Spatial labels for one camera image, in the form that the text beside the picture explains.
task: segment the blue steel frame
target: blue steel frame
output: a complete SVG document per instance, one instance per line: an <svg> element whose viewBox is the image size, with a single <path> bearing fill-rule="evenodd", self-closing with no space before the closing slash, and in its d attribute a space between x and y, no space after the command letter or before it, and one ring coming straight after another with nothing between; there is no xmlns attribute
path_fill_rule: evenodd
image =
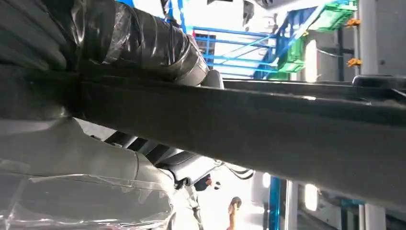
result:
<svg viewBox="0 0 406 230"><path fill-rule="evenodd" d="M271 177L269 195L269 230L279 230L279 213L281 210L281 180L275 176Z"/></svg>
<svg viewBox="0 0 406 230"><path fill-rule="evenodd" d="M233 31L233 30L225 30L225 29L217 29L217 28L207 28L207 27L198 27L198 26L194 26L193 27L194 30L197 31L207 31L207 32L215 32L215 33L226 33L226 34L234 34L234 35L249 35L249 36L256 36L259 37L258 40L251 42L251 43L244 43L244 42L238 42L238 41L228 41L228 40L221 40L221 39L212 39L210 38L210 36L208 35L207 37L196 37L195 40L196 41L205 41L206 42L206 52L203 54L203 57L206 60L206 63L208 66L223 66L223 67L232 67L232 68L240 68L240 69L252 69L255 71L264 71L266 73L276 73L277 70L276 68L271 66L271 63L269 62L263 62L260 60L253 60L253 59L245 59L245 58L239 58L240 56L243 56L249 52L252 52L254 50L258 50L259 48L267 48L268 51L272 51L273 49L275 49L275 46L271 46L268 44L262 44L262 41L268 40L270 38L276 38L275 35L273 34L265 34L265 33L254 33L254 32L246 32L246 31ZM223 54L221 56L215 56L215 55L209 55L209 47L210 47L210 43L227 43L227 44L235 44L235 45L242 45L241 47L234 49L226 54ZM248 52L245 52L243 54L239 54L236 57L227 57L227 55L234 53L238 50L241 50L245 47L248 46L252 46L255 47L255 49L250 50ZM209 62L208 60L212 59L212 60L224 60L223 62L220 63L215 63L213 62ZM257 63L259 65L264 65L264 66L268 66L267 68L263 68L263 69L259 69L256 67L247 67L247 66L238 66L238 65L228 65L228 64L224 64L227 61L242 61L242 62L251 62L251 63Z"/></svg>
<svg viewBox="0 0 406 230"><path fill-rule="evenodd" d="M288 51L289 47L292 46L318 18L323 9L324 5L290 11L282 26L276 33L277 43L275 54L265 55L262 62L270 63L279 60L279 58ZM258 68L265 69L267 66L259 65ZM256 71L254 73L255 79L263 79L266 76L267 74L263 71Z"/></svg>

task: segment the white wall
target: white wall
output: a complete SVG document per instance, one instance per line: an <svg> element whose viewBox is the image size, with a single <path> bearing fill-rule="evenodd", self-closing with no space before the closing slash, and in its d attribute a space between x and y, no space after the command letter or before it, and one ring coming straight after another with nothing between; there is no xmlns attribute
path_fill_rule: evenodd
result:
<svg viewBox="0 0 406 230"><path fill-rule="evenodd" d="M406 8L405 0L377 0L377 39L379 74L406 75L405 38ZM336 47L335 33L310 32L309 39L315 39L318 47ZM343 29L344 48L354 48L354 36L351 28ZM345 81L351 81L355 75L354 68L347 67L352 55L344 55ZM336 57L318 53L318 74L322 81L337 81L338 61Z"/></svg>
<svg viewBox="0 0 406 230"><path fill-rule="evenodd" d="M310 31L308 41L314 39L317 43L317 48L337 47L336 33ZM343 39L345 49L353 49L353 31L351 29L343 30ZM347 67L347 61L352 58L352 55L344 55L344 79L352 81L354 78L354 68ZM330 56L321 52L317 53L317 74L318 81L338 81L338 57Z"/></svg>

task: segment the metal beam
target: metal beam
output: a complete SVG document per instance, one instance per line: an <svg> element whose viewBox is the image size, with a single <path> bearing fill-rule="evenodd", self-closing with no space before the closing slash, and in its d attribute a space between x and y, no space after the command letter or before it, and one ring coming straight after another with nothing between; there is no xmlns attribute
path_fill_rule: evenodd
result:
<svg viewBox="0 0 406 230"><path fill-rule="evenodd" d="M382 99L369 87L329 85L341 91L337 98L324 90L314 96L187 87L124 72L78 76L2 68L0 116L41 120L70 112L166 146L406 211L406 185L399 183L406 174L406 108L390 89ZM284 92L297 88L282 85ZM354 89L362 89L362 100L348 93Z"/></svg>

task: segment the person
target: person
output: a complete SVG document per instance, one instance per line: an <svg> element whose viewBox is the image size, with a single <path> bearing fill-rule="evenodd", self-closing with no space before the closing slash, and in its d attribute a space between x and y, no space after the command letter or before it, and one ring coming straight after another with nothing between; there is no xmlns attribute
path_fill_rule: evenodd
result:
<svg viewBox="0 0 406 230"><path fill-rule="evenodd" d="M242 205L242 200L240 197L236 196L234 197L230 205L228 206L228 215L229 215L229 226L227 230L236 230L236 223L237 223L237 212L239 211L240 207Z"/></svg>
<svg viewBox="0 0 406 230"><path fill-rule="evenodd" d="M215 190L218 190L218 189L220 189L221 183L217 181L217 182L215 182L215 184L213 184L211 175L207 174L205 177L203 177L202 179L200 179L198 182L196 182L194 184L194 187L197 192L204 191L209 186L213 186L213 188Z"/></svg>
<svg viewBox="0 0 406 230"><path fill-rule="evenodd" d="M195 217L197 223L199 224L199 230L204 230L204 228L202 223L202 217L200 215L199 198L197 196L197 192L204 191L209 186L213 186L214 190L219 190L221 183L220 182L213 183L211 175L207 174L205 177L196 182L193 186L185 187L188 193L189 205L193 211L193 216Z"/></svg>

